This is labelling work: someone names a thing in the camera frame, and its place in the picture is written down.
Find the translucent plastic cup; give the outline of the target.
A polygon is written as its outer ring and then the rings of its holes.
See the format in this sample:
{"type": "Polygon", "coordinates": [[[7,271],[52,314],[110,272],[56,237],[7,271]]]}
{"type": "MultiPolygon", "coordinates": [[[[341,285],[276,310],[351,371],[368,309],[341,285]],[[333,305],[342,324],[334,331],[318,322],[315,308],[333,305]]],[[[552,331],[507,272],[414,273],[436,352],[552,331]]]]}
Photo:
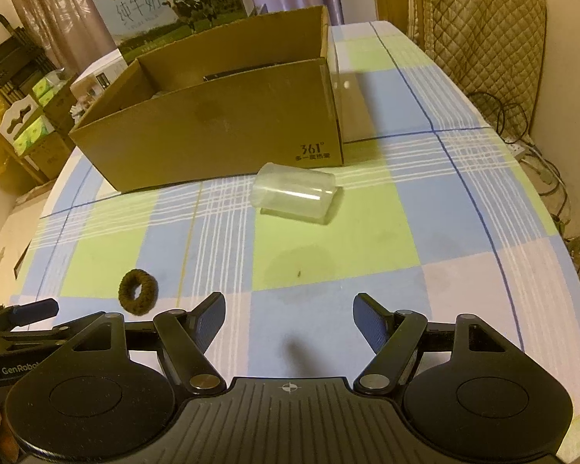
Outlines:
{"type": "Polygon", "coordinates": [[[262,214],[327,224],[344,193],[331,173],[268,162],[256,174],[249,202],[262,214]]]}

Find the milk carton gift box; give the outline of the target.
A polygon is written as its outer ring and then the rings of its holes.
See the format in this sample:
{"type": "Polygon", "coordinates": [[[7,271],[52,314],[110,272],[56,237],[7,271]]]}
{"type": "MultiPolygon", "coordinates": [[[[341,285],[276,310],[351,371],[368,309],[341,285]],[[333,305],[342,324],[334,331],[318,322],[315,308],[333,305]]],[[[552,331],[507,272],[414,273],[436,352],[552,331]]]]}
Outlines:
{"type": "Polygon", "coordinates": [[[253,0],[93,0],[126,63],[256,12],[253,0]]]}

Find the large open cardboard box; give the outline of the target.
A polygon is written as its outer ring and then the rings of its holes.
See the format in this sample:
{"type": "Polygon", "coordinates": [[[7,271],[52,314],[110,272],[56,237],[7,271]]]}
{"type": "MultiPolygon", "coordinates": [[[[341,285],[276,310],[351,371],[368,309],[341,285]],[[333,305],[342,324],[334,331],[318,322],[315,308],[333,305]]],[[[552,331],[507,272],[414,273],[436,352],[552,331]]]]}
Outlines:
{"type": "Polygon", "coordinates": [[[116,191],[343,163],[338,62],[322,6],[249,17],[139,56],[71,131],[116,191]],[[203,75],[241,74],[205,82],[203,75]]]}

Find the cardboard box with tissues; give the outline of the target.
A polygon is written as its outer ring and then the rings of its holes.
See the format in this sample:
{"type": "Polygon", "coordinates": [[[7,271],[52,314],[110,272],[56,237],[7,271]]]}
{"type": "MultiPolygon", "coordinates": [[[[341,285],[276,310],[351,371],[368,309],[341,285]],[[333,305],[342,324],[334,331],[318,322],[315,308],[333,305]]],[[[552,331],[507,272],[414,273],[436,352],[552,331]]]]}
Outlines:
{"type": "Polygon", "coordinates": [[[0,143],[39,184],[57,178],[75,148],[74,80],[65,68],[50,71],[3,115],[0,143]]]}

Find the white appliance box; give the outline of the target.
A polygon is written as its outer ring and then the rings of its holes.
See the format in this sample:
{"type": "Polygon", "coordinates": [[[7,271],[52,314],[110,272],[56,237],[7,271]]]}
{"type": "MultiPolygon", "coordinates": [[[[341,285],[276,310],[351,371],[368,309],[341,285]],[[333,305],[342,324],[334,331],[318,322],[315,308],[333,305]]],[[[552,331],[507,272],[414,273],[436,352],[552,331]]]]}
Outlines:
{"type": "Polygon", "coordinates": [[[91,106],[127,67],[118,49],[91,63],[70,87],[76,102],[84,108],[91,106]]]}

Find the black folding cart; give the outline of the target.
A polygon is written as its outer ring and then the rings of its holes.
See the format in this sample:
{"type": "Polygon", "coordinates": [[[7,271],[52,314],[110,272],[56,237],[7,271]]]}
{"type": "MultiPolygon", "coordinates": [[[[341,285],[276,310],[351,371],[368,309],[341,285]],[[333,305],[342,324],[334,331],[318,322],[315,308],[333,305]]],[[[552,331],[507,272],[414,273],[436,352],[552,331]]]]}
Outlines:
{"type": "Polygon", "coordinates": [[[12,105],[31,94],[33,86],[56,66],[26,28],[13,27],[2,14],[0,24],[9,34],[0,44],[0,93],[12,105]]]}

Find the black shaver box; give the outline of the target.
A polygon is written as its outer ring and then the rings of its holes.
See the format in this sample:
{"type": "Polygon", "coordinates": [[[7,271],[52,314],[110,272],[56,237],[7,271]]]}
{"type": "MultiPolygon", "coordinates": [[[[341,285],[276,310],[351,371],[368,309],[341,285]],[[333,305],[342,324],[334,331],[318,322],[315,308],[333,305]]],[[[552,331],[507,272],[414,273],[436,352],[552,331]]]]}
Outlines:
{"type": "Polygon", "coordinates": [[[230,75],[241,74],[243,72],[250,71],[251,69],[252,68],[250,68],[250,67],[245,67],[245,68],[237,68],[237,69],[233,69],[233,70],[221,71],[221,72],[216,72],[216,73],[210,73],[210,74],[203,75],[203,81],[209,82],[209,81],[217,80],[218,78],[226,78],[226,77],[230,77],[230,75]]]}

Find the brown hair scrunchie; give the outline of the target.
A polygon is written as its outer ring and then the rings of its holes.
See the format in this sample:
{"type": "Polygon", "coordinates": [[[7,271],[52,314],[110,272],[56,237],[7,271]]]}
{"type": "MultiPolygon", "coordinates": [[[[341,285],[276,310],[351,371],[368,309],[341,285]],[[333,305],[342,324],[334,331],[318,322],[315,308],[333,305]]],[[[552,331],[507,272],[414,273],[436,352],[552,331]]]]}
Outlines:
{"type": "Polygon", "coordinates": [[[118,288],[118,302],[126,312],[141,316],[149,313],[158,297],[157,280],[142,269],[132,269],[122,278],[118,288]]]}

